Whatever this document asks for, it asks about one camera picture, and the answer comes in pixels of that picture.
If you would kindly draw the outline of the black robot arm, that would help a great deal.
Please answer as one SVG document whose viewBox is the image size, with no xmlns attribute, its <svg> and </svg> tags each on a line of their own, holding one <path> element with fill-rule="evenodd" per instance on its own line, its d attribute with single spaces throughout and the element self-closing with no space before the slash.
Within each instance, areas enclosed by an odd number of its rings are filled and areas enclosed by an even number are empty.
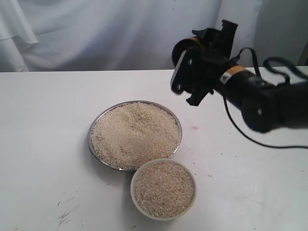
<svg viewBox="0 0 308 231">
<path fill-rule="evenodd" d="M 198 106 L 207 94 L 218 92 L 237 107 L 246 125 L 266 133 L 276 128 L 307 128 L 308 77 L 287 59 L 267 58 L 263 66 L 284 81 L 272 84 L 261 76 L 257 55 L 250 49 L 254 70 L 238 64 L 240 55 L 231 56 L 237 24 L 222 21 L 220 30 L 193 30 L 196 41 L 189 65 L 197 75 L 190 86 L 190 105 Z"/>
</svg>

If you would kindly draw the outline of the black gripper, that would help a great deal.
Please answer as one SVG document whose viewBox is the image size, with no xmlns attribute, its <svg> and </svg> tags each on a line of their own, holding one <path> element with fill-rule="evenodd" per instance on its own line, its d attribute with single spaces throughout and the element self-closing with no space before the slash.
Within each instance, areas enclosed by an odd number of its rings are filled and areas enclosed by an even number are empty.
<svg viewBox="0 0 308 231">
<path fill-rule="evenodd" d="M 192 85 L 186 99 L 190 106 L 199 106 L 204 97 L 214 91 L 223 92 L 223 84 L 220 77 L 231 67 L 229 60 L 233 47 L 238 24 L 228 20 L 222 20 L 222 28 L 206 28 L 203 30 L 192 30 L 192 34 L 199 40 L 204 50 L 202 53 L 202 81 L 204 86 Z"/>
</svg>

